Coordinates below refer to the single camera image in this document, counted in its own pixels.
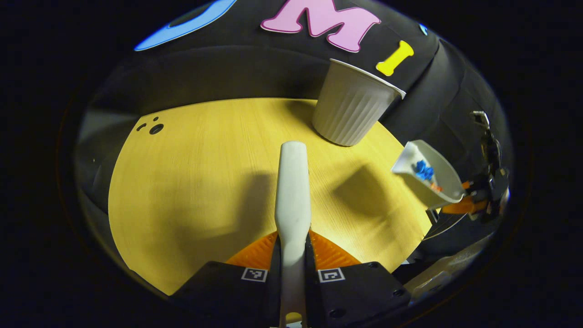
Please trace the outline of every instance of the black background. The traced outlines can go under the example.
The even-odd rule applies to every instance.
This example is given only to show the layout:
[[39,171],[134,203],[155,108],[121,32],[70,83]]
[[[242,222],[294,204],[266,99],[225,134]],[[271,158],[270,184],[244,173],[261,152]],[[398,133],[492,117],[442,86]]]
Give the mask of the black background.
[[[149,33],[199,3],[7,3],[3,325],[193,324],[80,242],[59,200],[55,150],[81,82],[105,76]],[[410,326],[576,326],[581,300],[573,279],[581,276],[581,256],[569,239],[577,237],[580,215],[569,194],[578,152],[568,150],[581,122],[574,104],[581,99],[575,79],[580,36],[569,35],[574,2],[562,8],[513,1],[389,4],[444,36],[483,73],[507,110],[523,173],[513,191],[521,202],[501,227],[507,238],[495,240],[501,251],[487,254],[493,262],[479,260],[427,303],[440,306]],[[99,71],[88,75],[95,67]]]

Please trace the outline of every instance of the wood grain surface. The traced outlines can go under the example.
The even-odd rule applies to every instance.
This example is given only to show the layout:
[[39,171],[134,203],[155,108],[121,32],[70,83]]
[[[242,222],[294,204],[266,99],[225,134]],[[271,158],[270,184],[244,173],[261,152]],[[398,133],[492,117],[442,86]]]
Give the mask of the wood grain surface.
[[[111,231],[128,267],[170,295],[207,261],[226,261],[275,231],[280,146],[298,140],[308,149],[311,229],[362,262],[396,269],[431,227],[390,172],[403,146],[380,123],[355,146],[332,144],[312,128],[315,104],[233,99],[143,116],[109,193]],[[150,134],[157,124],[162,130]]]

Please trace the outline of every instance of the cable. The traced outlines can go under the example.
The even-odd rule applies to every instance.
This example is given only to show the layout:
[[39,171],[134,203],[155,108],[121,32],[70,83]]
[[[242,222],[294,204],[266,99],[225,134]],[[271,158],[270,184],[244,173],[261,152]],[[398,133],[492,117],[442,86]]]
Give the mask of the cable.
[[461,220],[462,220],[464,217],[466,217],[466,215],[467,215],[467,214],[468,214],[468,213],[466,213],[466,214],[462,215],[462,217],[461,217],[461,218],[459,218],[457,221],[455,221],[455,223],[454,223],[454,224],[452,224],[451,226],[449,226],[449,227],[448,227],[446,230],[443,230],[442,232],[436,233],[435,235],[433,235],[433,236],[431,236],[431,237],[424,238],[424,239],[423,239],[423,240],[421,240],[421,241],[425,241],[425,240],[427,240],[427,239],[431,239],[431,238],[433,238],[433,237],[437,237],[437,236],[439,236],[440,234],[442,234],[442,233],[446,232],[447,230],[450,230],[450,229],[451,229],[451,227],[453,227],[454,225],[458,224],[458,222],[459,222],[459,221],[461,221]]

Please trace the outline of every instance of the white cup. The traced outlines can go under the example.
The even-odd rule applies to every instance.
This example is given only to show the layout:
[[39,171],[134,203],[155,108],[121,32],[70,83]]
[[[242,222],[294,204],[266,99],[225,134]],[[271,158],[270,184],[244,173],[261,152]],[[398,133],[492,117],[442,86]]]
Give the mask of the white cup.
[[330,59],[312,124],[338,145],[356,145],[405,91],[345,62]]

